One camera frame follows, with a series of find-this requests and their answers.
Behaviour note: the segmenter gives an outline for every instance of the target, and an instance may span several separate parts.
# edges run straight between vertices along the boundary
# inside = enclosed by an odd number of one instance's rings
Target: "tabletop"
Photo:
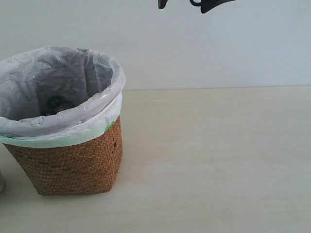
[[[311,87],[126,91],[106,194],[42,197],[0,145],[0,233],[311,229]]]

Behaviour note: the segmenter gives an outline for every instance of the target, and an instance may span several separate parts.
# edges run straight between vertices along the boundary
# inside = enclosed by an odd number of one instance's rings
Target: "black object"
[[[164,9],[168,0],[158,0],[159,9]],[[234,1],[234,0],[201,0],[200,2],[195,2],[194,0],[190,0],[190,3],[193,6],[201,7],[201,13],[205,14],[211,9],[219,6],[223,3]]]

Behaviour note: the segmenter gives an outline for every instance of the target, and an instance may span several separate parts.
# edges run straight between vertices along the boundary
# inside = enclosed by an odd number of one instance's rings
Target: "wicker basket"
[[[5,146],[38,194],[105,193],[115,182],[122,157],[120,117],[105,134],[79,145],[48,149]]]

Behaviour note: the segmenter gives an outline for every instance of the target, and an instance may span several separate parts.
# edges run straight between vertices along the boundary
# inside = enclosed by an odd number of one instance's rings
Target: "brown basket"
[[[122,157],[120,117],[102,136],[60,148],[5,145],[41,195],[80,195],[111,190]]]

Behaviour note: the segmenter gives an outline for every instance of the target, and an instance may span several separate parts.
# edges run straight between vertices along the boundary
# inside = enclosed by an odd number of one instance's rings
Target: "white wall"
[[[311,1],[236,0],[201,15],[188,0],[11,0],[0,58],[47,45],[113,55],[127,89],[311,84]]]

